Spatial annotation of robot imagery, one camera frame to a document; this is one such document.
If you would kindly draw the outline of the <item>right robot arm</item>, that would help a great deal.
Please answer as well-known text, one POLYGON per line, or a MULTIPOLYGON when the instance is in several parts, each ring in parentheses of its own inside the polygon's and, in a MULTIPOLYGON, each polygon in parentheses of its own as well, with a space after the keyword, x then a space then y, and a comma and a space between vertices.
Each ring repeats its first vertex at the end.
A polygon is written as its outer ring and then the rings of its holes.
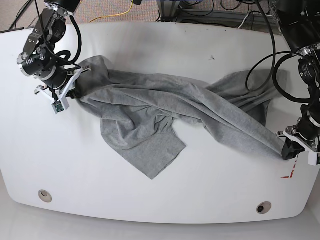
POLYGON ((17 64, 21 72, 42 81, 55 102, 58 92, 62 91, 67 82, 81 67, 76 64, 82 50, 82 35, 74 18, 80 0, 45 0, 45 8, 38 12, 38 21, 28 36, 22 53, 18 56, 17 64), (71 52, 62 50, 55 53, 56 43, 65 35, 66 17, 69 17, 77 34, 77 52, 70 59, 71 52))

